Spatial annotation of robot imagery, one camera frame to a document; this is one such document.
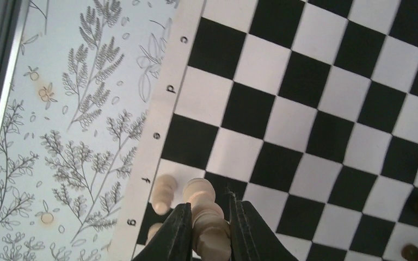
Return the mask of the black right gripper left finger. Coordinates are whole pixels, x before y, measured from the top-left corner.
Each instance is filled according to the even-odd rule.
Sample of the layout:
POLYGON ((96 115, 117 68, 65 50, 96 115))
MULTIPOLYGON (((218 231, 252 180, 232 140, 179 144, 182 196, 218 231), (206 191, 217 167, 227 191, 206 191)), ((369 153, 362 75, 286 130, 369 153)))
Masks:
POLYGON ((132 260, 192 260, 192 212, 190 203, 178 204, 154 237, 132 260))

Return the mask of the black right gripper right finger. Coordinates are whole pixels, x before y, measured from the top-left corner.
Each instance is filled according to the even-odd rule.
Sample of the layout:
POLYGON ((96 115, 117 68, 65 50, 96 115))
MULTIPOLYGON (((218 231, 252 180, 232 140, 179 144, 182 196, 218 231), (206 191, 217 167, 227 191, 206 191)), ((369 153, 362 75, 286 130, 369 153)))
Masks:
POLYGON ((227 194, 230 195, 231 260, 297 261, 251 202, 240 200, 231 190, 227 194))

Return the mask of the light wooden chess piece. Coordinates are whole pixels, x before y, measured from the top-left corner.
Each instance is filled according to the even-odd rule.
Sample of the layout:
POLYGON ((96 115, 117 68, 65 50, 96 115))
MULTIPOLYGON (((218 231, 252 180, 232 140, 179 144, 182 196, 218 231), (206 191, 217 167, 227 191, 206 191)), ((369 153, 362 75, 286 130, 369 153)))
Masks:
POLYGON ((162 225, 163 224, 161 222, 157 222, 150 226, 148 233, 147 233, 147 239, 145 242, 146 245, 152 240, 152 238, 155 236, 158 230, 162 227, 162 225))
POLYGON ((183 189, 192 212, 192 249, 202 260, 230 260, 230 227, 215 199, 213 185, 204 178, 191 179, 183 189))
POLYGON ((169 174, 156 178, 151 193, 151 205, 158 215, 164 215, 170 210, 174 193, 177 189, 176 179, 169 174))

